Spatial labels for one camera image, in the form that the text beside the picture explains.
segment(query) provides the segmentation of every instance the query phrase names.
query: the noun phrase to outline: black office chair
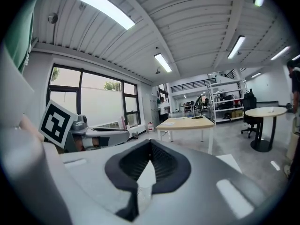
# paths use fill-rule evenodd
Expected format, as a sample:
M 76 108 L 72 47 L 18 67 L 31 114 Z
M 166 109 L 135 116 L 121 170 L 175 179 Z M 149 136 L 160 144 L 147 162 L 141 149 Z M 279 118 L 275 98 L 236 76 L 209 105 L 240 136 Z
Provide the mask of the black office chair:
M 242 100 L 242 104 L 244 106 L 244 122 L 251 125 L 251 127 L 248 127 L 245 130 L 241 130 L 240 133 L 243 134 L 243 132 L 249 132 L 248 138 L 250 138 L 251 133 L 256 132 L 256 128 L 254 128 L 254 125 L 260 123 L 260 118 L 247 116 L 245 111 L 256 108 L 256 97 L 254 97 L 254 95 L 251 93 L 247 93 L 245 94 L 245 98 Z

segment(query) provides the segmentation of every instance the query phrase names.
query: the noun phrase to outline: wooden table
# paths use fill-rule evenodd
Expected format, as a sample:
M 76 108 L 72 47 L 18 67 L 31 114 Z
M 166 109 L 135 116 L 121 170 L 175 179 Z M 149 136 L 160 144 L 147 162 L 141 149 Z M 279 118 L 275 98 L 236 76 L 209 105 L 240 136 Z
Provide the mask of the wooden table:
M 251 142 L 251 147 L 258 152 L 268 152 L 272 149 L 272 144 L 276 129 L 276 117 L 286 113 L 284 107 L 259 107 L 245 111 L 250 117 L 261 118 L 257 124 L 255 139 Z M 263 134 L 263 118 L 273 117 L 273 126 L 270 141 L 262 139 Z
M 173 122 L 172 125 L 164 125 L 164 123 Z M 187 118 L 184 117 L 182 119 L 177 118 L 169 118 L 164 121 L 162 124 L 156 127 L 158 133 L 158 139 L 162 140 L 161 130 L 169 132 L 170 141 L 173 142 L 173 134 L 172 131 L 176 130 L 190 130 L 190 129 L 200 129 L 201 130 L 201 142 L 203 142 L 203 130 L 209 129 L 210 130 L 210 139 L 209 139 L 209 146 L 208 146 L 208 153 L 212 153 L 212 143 L 213 143 L 213 128 L 215 124 L 208 120 L 207 118 Z

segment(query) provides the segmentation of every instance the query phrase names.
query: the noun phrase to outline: black table base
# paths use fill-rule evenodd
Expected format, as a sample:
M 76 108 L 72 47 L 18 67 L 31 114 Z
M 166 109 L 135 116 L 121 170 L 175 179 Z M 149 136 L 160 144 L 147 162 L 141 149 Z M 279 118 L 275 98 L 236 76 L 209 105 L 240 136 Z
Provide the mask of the black table base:
M 263 134 L 263 118 L 257 124 L 255 140 L 251 142 L 251 147 L 258 152 L 268 152 L 272 149 L 276 129 L 276 117 L 273 117 L 273 126 L 270 141 L 262 140 Z

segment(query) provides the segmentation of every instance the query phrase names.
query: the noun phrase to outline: box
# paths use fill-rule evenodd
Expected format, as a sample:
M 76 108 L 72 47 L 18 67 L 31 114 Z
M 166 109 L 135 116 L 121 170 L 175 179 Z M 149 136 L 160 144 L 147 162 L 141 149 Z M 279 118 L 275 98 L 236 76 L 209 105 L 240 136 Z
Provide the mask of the box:
M 243 116 L 243 110 L 235 110 L 235 117 L 242 117 Z

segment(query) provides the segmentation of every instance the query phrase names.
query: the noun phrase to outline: window frame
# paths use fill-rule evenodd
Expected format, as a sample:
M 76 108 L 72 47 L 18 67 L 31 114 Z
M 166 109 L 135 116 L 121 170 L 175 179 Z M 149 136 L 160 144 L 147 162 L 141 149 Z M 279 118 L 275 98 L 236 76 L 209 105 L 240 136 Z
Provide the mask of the window frame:
M 167 85 L 164 83 L 164 90 L 162 90 L 159 86 L 158 86 L 158 91 L 159 91 L 159 97 L 163 97 L 163 95 L 165 96 L 165 100 L 170 103 L 169 101 L 169 95 L 168 95 L 168 89 L 167 89 Z
M 135 87 L 135 95 L 134 94 L 125 93 L 125 91 L 124 91 L 124 83 L 133 85 Z M 137 93 L 137 85 L 133 84 L 131 82 L 126 82 L 126 81 L 122 80 L 121 86 L 122 86 L 122 93 L 123 93 L 123 108 L 124 108 L 125 124 L 126 125 L 128 124 L 127 115 L 137 114 L 138 124 L 137 125 L 132 125 L 130 127 L 132 128 L 132 127 L 138 126 L 138 125 L 141 124 L 141 115 L 140 115 L 140 107 L 139 107 L 139 97 L 138 97 L 138 93 Z M 126 110 L 126 100 L 125 100 L 126 97 L 128 97 L 128 98 L 136 98 L 136 108 L 137 108 L 136 112 L 127 112 L 127 110 Z
M 52 78 L 54 68 L 64 68 L 64 69 L 68 69 L 68 70 L 79 71 L 80 72 L 80 77 L 79 77 L 78 87 L 51 85 L 50 83 L 51 83 L 51 78 Z M 50 73 L 50 77 L 49 77 L 49 81 L 48 81 L 48 87 L 47 87 L 46 106 L 48 105 L 48 102 L 50 101 L 50 94 L 51 94 L 52 91 L 53 92 L 76 92 L 76 110 L 77 110 L 77 114 L 81 114 L 81 88 L 82 88 L 83 73 L 93 74 L 93 75 L 97 75 L 97 76 L 101 76 L 101 77 L 105 77 L 105 78 L 109 78 L 109 79 L 113 79 L 113 80 L 116 80 L 118 82 L 121 82 L 121 90 L 122 90 L 121 92 L 122 92 L 122 101 L 123 101 L 123 114 L 124 114 L 125 124 L 126 125 L 128 124 L 127 115 L 130 115 L 130 114 L 137 114 L 137 117 L 138 117 L 138 124 L 132 125 L 130 127 L 135 127 L 135 126 L 138 126 L 138 125 L 141 124 L 139 98 L 138 98 L 138 92 L 137 92 L 137 85 L 136 84 L 124 81 L 122 79 L 107 76 L 107 75 L 104 75 L 104 74 L 88 71 L 88 70 L 85 70 L 83 68 L 69 67 L 69 66 L 65 66 L 65 65 L 56 64 L 56 63 L 54 63 L 52 65 L 52 69 L 51 69 L 51 73 Z M 135 87 L 135 94 L 134 95 L 124 92 L 124 83 L 133 85 Z M 126 101 L 125 101 L 126 97 L 136 98 L 137 111 L 135 111 L 135 112 L 127 112 L 126 111 Z

